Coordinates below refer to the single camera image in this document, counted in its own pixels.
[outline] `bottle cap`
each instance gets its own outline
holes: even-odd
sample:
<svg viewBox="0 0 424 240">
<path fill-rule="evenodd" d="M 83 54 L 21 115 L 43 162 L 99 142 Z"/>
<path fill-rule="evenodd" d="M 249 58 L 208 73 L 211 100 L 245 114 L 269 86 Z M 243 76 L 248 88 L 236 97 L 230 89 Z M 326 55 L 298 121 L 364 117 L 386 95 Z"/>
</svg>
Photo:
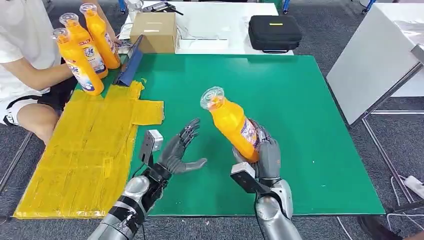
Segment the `bottle cap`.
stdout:
<svg viewBox="0 0 424 240">
<path fill-rule="evenodd" d="M 97 6 L 94 3 L 84 3 L 79 7 L 79 11 L 84 16 L 92 17 L 97 14 Z"/>
<path fill-rule="evenodd" d="M 211 110 L 219 107 L 224 102 L 224 89 L 214 86 L 206 90 L 200 98 L 200 106 Z"/>
<path fill-rule="evenodd" d="M 51 36 L 60 44 L 67 43 L 71 40 L 69 31 L 64 27 L 53 30 Z"/>
<path fill-rule="evenodd" d="M 68 12 L 59 17 L 59 22 L 65 27 L 73 27 L 80 24 L 79 19 L 75 13 Z"/>
</svg>

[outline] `person's knee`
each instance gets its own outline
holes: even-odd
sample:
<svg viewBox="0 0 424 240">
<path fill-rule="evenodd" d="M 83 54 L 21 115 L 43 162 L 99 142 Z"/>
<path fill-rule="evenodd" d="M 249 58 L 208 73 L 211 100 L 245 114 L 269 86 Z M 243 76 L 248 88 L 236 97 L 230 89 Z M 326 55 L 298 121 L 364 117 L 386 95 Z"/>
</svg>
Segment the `person's knee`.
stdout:
<svg viewBox="0 0 424 240">
<path fill-rule="evenodd" d="M 17 113 L 19 125 L 33 132 L 47 145 L 55 130 L 59 116 L 44 104 L 29 104 Z"/>
<path fill-rule="evenodd" d="M 55 113 L 49 114 L 45 116 L 43 121 L 38 122 L 37 125 L 34 126 L 33 132 L 37 137 L 43 140 L 46 145 L 49 143 L 50 138 L 52 138 L 58 119 Z"/>
</svg>

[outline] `black carrying case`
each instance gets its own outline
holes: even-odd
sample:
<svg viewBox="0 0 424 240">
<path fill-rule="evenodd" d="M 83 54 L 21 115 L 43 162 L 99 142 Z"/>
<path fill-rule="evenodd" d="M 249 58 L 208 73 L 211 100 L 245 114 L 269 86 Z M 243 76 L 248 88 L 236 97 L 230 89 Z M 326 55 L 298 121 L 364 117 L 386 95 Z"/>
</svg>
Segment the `black carrying case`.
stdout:
<svg viewBox="0 0 424 240">
<path fill-rule="evenodd" d="M 302 33 L 292 16 L 252 16 L 249 21 L 250 43 L 255 50 L 288 52 L 299 47 Z"/>
</svg>

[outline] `yellow taped cardboard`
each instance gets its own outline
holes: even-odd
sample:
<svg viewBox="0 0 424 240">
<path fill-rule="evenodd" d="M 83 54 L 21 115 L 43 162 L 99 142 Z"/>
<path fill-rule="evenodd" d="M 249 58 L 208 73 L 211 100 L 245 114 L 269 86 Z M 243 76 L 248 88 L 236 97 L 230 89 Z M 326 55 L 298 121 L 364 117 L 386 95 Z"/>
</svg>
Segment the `yellow taped cardboard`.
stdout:
<svg viewBox="0 0 424 240">
<path fill-rule="evenodd" d="M 132 109 L 132 124 L 159 125 L 164 120 L 164 102 L 138 100 Z"/>
<path fill-rule="evenodd" d="M 143 88 L 112 85 L 104 99 L 76 90 L 13 216 L 104 217 L 126 184 Z"/>
</svg>

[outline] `green table surface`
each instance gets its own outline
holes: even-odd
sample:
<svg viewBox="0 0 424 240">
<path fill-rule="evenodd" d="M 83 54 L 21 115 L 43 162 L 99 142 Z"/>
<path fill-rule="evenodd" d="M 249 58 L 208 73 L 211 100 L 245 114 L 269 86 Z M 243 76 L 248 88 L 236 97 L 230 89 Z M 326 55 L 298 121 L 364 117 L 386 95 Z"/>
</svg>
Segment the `green table surface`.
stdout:
<svg viewBox="0 0 424 240">
<path fill-rule="evenodd" d="M 134 79 L 141 78 L 147 83 L 140 98 L 164 101 L 165 119 L 138 127 L 128 178 L 141 165 L 146 130 L 159 130 L 166 144 L 193 118 L 200 118 L 199 136 L 183 160 L 208 159 L 200 170 L 174 175 L 150 215 L 253 214 L 254 195 L 230 178 L 231 144 L 200 107 L 213 86 L 278 140 L 295 215 L 385 212 L 312 56 L 145 54 Z"/>
</svg>

